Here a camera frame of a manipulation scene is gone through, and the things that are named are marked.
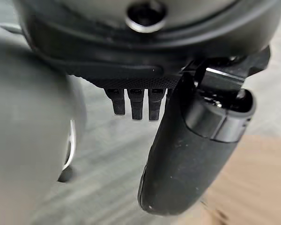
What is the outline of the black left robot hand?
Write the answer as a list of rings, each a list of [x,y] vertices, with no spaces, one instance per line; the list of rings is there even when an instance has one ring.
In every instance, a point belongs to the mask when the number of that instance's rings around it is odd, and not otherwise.
[[[104,89],[114,112],[160,126],[138,201],[177,215],[197,202],[257,106],[245,80],[266,69],[281,0],[15,0],[32,51]]]

